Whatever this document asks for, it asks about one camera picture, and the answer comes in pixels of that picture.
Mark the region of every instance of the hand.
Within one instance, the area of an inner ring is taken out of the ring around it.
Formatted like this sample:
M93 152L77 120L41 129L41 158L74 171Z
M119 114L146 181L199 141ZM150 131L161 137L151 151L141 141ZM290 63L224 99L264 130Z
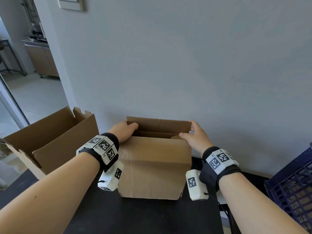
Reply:
M206 149L213 146L213 143L210 141L205 131L198 125L197 122L193 120L190 120L190 122L192 122L191 131L193 131L194 134L180 133L179 136L182 139L185 139L189 145L198 151L202 156Z
M122 121L114 125L107 132L114 134L118 138L119 143L121 143L129 139L133 132L137 129L138 123L132 123L131 125L127 125L126 121Z

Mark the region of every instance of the wire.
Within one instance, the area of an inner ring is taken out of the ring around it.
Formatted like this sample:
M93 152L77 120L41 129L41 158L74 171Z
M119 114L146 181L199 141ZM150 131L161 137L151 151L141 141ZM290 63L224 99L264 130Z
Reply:
M225 212L226 216L227 216L228 219L230 220L230 218L229 218L227 212L224 210L224 208L222 207L222 205L220 204L220 202L219 202L215 197L213 197L212 195L210 195L210 194L208 194L208 193L204 193L204 194L205 194L205 195L208 195L208 196L210 196L210 197L212 197L215 201L217 201L218 205L221 207L221 209Z

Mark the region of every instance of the plastic basket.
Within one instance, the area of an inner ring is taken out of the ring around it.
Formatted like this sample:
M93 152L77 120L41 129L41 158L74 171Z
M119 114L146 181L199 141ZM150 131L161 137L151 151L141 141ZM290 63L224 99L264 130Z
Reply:
M312 148L265 181L264 186L270 199L312 234Z

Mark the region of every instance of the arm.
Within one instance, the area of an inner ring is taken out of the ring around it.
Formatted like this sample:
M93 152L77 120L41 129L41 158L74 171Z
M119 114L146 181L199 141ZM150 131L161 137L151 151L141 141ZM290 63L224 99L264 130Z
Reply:
M180 133L190 146L201 153L213 146L205 131L191 120L190 133ZM244 233L302 233L307 232L286 212L253 186L241 173L221 177L220 190Z
M123 142L138 128L121 122L108 132ZM0 234L63 233L96 174L99 162L80 153L0 210Z

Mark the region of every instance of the cabinet door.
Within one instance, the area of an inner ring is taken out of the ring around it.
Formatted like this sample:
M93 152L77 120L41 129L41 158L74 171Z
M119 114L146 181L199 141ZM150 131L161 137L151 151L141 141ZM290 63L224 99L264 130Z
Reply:
M53 56L52 56L52 53L51 53L51 50L46 48L45 49L45 52L46 52L46 56L48 57L48 60L49 60L49 63L50 63L50 67L51 67L51 70L52 70L52 73L51 74L52 76L57 76L57 77L60 77L58 72L57 72L57 67L55 66L55 63L54 63L54 59L53 59Z
M45 53L45 48L40 46L25 45L30 59L38 74L52 75L49 59Z

